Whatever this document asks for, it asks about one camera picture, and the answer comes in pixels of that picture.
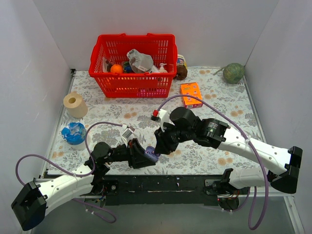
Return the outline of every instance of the red plastic basket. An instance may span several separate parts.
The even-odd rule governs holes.
[[[127,53],[137,49],[152,56],[154,65],[166,63],[168,73],[113,74],[103,72],[103,58],[121,64],[128,61]],[[108,98],[166,98],[176,76],[177,49],[171,34],[146,36],[101,35],[92,55],[89,74],[95,78]]]

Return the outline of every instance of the patterned tabletop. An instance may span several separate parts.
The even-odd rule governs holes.
[[[203,99],[226,116],[232,118],[247,135],[262,140],[262,136],[253,113],[248,94],[243,81],[239,84],[227,84],[222,72],[213,76],[216,68],[201,67],[189,68],[188,77],[185,80],[174,80],[169,96],[180,93],[180,84],[197,82]],[[61,130],[70,122],[81,122],[88,128],[93,123],[108,121],[132,125],[135,137],[146,148],[155,146],[154,131],[158,128],[157,123],[150,120],[151,112],[156,109],[165,99],[163,98],[106,98],[96,81],[91,78],[87,71],[76,72],[72,92],[83,96],[89,111],[81,119],[71,117],[65,111],[61,127],[58,130],[55,144],[50,159],[62,168],[72,171],[88,159],[87,150],[74,150],[67,144]],[[178,106],[182,106],[182,98],[178,97],[169,101],[163,109],[169,113]],[[192,109],[200,118],[217,118],[225,121],[208,107]],[[121,127],[111,125],[98,125],[90,131],[92,142],[90,149],[101,141],[105,141],[111,147],[121,144]],[[128,167],[128,162],[114,162],[110,165],[111,175],[143,175],[143,174],[168,174],[168,175],[193,175],[193,174],[222,174],[226,168],[252,168],[258,164],[246,158],[230,152],[204,148],[192,141],[180,143],[177,150],[170,155],[162,155],[156,166],[142,169]],[[63,172],[53,166],[49,166],[49,175],[60,175]]]

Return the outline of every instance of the bottle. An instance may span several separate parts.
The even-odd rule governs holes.
[[[167,65],[167,64],[166,63],[160,64],[160,68],[159,68],[160,73],[168,73],[167,70],[164,68],[164,65]]]

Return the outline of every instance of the green gourd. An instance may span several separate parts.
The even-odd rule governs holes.
[[[226,67],[219,69],[214,75],[223,70],[223,77],[229,84],[237,84],[245,73],[244,66],[239,63],[230,63]]]

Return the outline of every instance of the orange fruit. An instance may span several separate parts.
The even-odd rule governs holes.
[[[123,73],[123,68],[121,65],[119,64],[114,64],[112,67],[111,67],[111,73]]]

